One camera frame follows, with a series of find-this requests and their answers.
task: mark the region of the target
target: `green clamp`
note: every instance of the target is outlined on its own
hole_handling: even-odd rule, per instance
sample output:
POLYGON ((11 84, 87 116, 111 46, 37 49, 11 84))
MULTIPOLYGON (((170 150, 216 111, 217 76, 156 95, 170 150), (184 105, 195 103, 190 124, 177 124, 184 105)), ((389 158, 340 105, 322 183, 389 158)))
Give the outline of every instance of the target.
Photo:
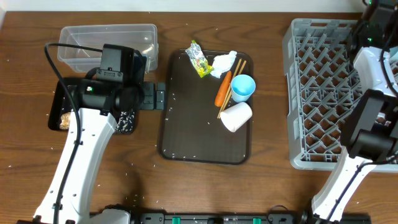
POLYGON ((253 218, 253 224, 261 224, 261 218, 253 218))
POLYGON ((180 224, 181 223, 181 218, 180 217, 173 217, 172 224, 180 224))

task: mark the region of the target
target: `gray dish rack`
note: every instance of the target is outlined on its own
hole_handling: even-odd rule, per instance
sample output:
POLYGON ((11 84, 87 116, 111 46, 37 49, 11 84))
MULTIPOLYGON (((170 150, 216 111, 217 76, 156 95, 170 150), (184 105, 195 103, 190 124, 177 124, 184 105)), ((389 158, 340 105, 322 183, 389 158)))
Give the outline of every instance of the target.
MULTIPOLYGON (((283 39, 289 91, 289 159, 296 169, 333 170, 341 153, 340 130, 361 95, 345 40, 356 21, 295 19, 283 39)), ((398 63, 391 63, 398 75, 398 63)), ((398 165, 375 172, 398 172, 398 165)))

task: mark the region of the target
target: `clear plastic container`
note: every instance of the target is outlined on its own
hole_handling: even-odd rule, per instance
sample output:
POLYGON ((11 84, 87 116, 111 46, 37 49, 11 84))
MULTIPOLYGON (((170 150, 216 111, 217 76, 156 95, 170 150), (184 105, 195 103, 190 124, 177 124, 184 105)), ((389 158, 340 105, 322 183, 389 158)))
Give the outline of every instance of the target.
MULTIPOLYGON (((153 24, 73 26, 61 30, 60 43, 102 49, 104 44, 139 50, 148 58, 146 71, 157 68, 157 28, 153 24)), ((101 53, 70 47, 58 48, 58 60, 75 72, 88 72, 101 64, 101 53)))

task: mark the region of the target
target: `white tissue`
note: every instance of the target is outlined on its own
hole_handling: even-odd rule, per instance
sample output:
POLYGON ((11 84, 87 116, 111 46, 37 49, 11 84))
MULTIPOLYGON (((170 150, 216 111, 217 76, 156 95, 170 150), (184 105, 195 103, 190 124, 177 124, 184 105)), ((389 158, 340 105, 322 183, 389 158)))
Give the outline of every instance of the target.
POLYGON ((211 75, 220 78, 221 74, 231 69, 235 62, 237 52, 232 50, 228 55, 219 55, 214 58, 213 68, 211 75))

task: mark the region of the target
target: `carrot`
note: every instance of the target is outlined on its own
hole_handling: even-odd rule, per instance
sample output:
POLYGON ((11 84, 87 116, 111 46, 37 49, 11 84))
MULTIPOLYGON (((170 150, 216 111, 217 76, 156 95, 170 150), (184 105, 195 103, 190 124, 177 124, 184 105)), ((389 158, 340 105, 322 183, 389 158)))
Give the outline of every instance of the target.
POLYGON ((229 71, 218 90, 214 104, 218 107, 222 106, 225 100, 226 92, 228 91, 229 83, 231 82, 232 72, 229 71))

